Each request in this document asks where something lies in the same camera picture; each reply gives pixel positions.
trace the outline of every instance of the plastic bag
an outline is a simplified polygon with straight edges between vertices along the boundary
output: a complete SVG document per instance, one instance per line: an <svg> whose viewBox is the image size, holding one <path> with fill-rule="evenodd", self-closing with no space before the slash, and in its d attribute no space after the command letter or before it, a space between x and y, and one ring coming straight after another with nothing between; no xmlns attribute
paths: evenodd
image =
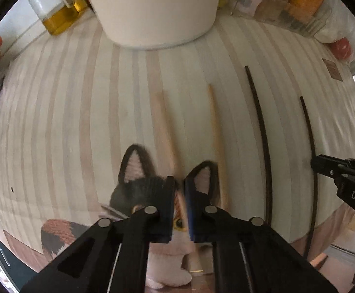
<svg viewBox="0 0 355 293"><path fill-rule="evenodd" d="M352 61L355 58L354 15L341 0L324 0L321 8L331 8L331 14L325 26L314 36L315 39L330 44L336 58Z"/></svg>

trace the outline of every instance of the silver rivet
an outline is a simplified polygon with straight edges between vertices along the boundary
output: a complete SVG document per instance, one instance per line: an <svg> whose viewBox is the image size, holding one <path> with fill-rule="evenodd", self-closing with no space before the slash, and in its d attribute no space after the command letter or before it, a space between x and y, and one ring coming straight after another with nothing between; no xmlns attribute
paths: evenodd
<svg viewBox="0 0 355 293"><path fill-rule="evenodd" d="M103 228L108 227L111 224L111 220L109 220L108 218L102 218L99 220L97 224Z"/></svg>
<svg viewBox="0 0 355 293"><path fill-rule="evenodd" d="M206 211L208 214L215 214L217 212L217 207L209 205L204 208L204 211Z"/></svg>
<svg viewBox="0 0 355 293"><path fill-rule="evenodd" d="M260 217L252 217L251 218L251 223L254 226L262 226L264 224L264 220Z"/></svg>
<svg viewBox="0 0 355 293"><path fill-rule="evenodd" d="M157 208L154 206L148 206L145 208L145 213L154 214L157 211Z"/></svg>

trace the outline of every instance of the cat print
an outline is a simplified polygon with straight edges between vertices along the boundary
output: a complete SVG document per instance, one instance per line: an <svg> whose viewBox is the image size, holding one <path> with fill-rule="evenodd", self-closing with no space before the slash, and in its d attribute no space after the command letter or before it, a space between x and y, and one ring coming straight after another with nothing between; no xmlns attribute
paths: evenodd
<svg viewBox="0 0 355 293"><path fill-rule="evenodd" d="M204 161L189 174L194 177L198 191L218 197L217 165ZM131 145L126 150L118 174L118 185L111 194L108 204L101 204L103 213L113 221L126 219L137 210L152 204L153 197L163 187L165 179L155 173L150 155L140 145ZM183 257L191 253L194 243L182 219L182 198L175 194L172 240L168 244L151 243L147 264L146 286L160 289L164 286L183 286L192 276L182 268ZM73 243L87 226L65 220L50 219L42 226L41 240L43 253L52 260Z"/></svg>

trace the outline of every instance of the black cat ear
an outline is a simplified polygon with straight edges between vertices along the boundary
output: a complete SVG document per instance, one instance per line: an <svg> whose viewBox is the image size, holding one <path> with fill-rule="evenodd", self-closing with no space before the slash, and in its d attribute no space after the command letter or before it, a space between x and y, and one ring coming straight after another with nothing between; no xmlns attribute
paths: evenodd
<svg viewBox="0 0 355 293"><path fill-rule="evenodd" d="M149 153L140 145L130 145L120 164L118 182L128 183L150 176L155 176L155 169Z"/></svg>
<svg viewBox="0 0 355 293"><path fill-rule="evenodd" d="M219 196L218 167L212 161L203 161L187 175L193 178L196 190L209 195L210 200Z"/></svg>

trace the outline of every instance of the white bucket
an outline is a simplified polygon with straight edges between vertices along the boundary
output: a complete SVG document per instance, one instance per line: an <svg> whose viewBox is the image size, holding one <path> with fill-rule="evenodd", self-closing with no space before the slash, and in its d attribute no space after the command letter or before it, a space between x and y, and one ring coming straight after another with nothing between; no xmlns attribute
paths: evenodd
<svg viewBox="0 0 355 293"><path fill-rule="evenodd" d="M218 0L90 0L107 36L138 49L189 42L213 25Z"/></svg>

